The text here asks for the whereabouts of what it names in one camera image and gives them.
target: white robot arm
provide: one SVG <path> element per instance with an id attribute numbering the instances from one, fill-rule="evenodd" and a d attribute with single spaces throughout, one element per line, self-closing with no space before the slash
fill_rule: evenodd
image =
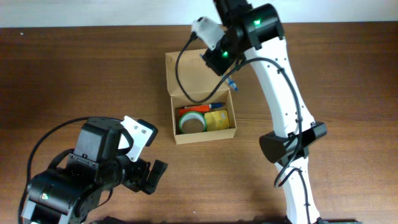
<path id="1" fill-rule="evenodd" d="M 206 17 L 193 23 L 192 32 L 209 47 L 203 59 L 218 75 L 223 74 L 242 55 L 246 61 L 257 58 L 269 60 L 251 62 L 267 99 L 274 125 L 274 132 L 262 136 L 260 145 L 268 160 L 275 164 L 279 172 L 282 171 L 280 179 L 284 180 L 281 184 L 289 221 L 293 224 L 317 223 L 321 219 L 308 177 L 308 145 L 326 134 L 326 126 L 315 122 L 300 95 L 276 11 L 269 4 L 252 9 L 246 1 L 225 0 L 215 3 L 228 30 L 224 32 Z M 297 95 L 300 107 L 301 130 L 293 92 Z"/>

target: wood grain surface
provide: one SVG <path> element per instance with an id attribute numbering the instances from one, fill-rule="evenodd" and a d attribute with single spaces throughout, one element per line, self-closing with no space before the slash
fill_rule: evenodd
<path id="1" fill-rule="evenodd" d="M 321 216 L 398 223 L 398 23 L 285 24 L 285 32 L 303 99 L 328 126 L 310 148 Z M 283 217 L 277 171 L 258 144 L 272 131 L 271 115 L 250 67 L 233 77 L 235 138 L 175 145 L 164 53 L 180 50 L 189 35 L 188 26 L 0 29 L 0 223 L 16 223 L 27 158 L 43 134 L 68 119 L 125 114 L 158 127 L 141 157 L 169 168 L 153 195 L 119 186 L 88 221 Z M 200 48 L 200 41 L 189 47 Z M 76 144 L 81 125 L 43 143 L 34 175 Z"/>

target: cardboard box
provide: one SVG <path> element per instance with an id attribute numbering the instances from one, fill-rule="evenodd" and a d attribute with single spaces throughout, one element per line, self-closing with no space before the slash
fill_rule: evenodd
<path id="1" fill-rule="evenodd" d="M 221 80 L 212 69 L 208 68 L 200 57 L 202 50 L 185 51 L 178 63 L 178 77 L 185 91 L 195 100 L 208 96 Z M 212 141 L 233 138 L 236 132 L 235 113 L 232 104 L 231 91 L 228 84 L 224 83 L 208 101 L 208 103 L 224 103 L 218 110 L 227 110 L 230 128 L 220 131 L 209 131 L 194 134 L 181 134 L 178 128 L 178 109 L 184 106 L 197 105 L 192 103 L 182 92 L 175 78 L 175 62 L 179 52 L 166 53 L 167 90 L 169 91 L 172 105 L 173 133 L 176 144 Z"/>

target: black cable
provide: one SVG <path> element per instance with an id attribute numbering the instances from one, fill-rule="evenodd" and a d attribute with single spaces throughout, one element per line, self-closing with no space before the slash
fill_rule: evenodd
<path id="1" fill-rule="evenodd" d="M 111 188 L 111 190 L 109 191 L 108 198 L 107 198 L 101 205 L 104 205 L 106 202 L 108 202 L 109 200 L 111 200 L 112 194 L 113 194 L 113 188 Z"/>
<path id="2" fill-rule="evenodd" d="M 36 145 L 33 147 L 32 152 L 30 153 L 30 156 L 28 158 L 27 161 L 27 173 L 26 173 L 26 184 L 25 184 L 25 189 L 24 189 L 24 193 L 22 194 L 22 198 L 21 201 L 19 202 L 19 209 L 18 209 L 18 223 L 22 224 L 22 209 L 24 209 L 24 203 L 26 200 L 26 196 L 27 196 L 27 186 L 29 185 L 29 182 L 31 180 L 31 169 L 32 169 L 32 161 L 33 161 L 33 157 L 37 151 L 37 149 L 39 148 L 39 146 L 43 143 L 43 141 L 52 133 L 54 133 L 56 130 L 68 125 L 68 124 L 72 124 L 75 122 L 79 122 L 79 121 L 84 121 L 84 120 L 88 120 L 88 118 L 91 117 L 82 117 L 82 118 L 77 118 L 77 119 L 72 119 L 70 121 L 66 121 L 60 125 L 58 125 L 57 127 L 51 129 L 49 132 L 47 132 L 43 137 L 40 138 L 40 140 L 36 143 Z M 116 118 L 109 118 L 109 119 L 114 119 L 116 121 L 122 121 L 120 119 L 116 119 Z"/>
<path id="3" fill-rule="evenodd" d="M 303 183 L 303 188 L 304 188 L 304 195 L 305 195 L 305 209 L 307 211 L 307 220 L 308 220 L 308 224 L 311 224 L 311 219 L 310 219 L 310 203 L 308 202 L 308 192 L 307 192 L 307 185 L 305 184 L 305 180 L 303 177 L 303 171 L 300 170 L 300 172 L 298 172 L 298 174 L 300 175 L 301 178 L 301 182 Z"/>

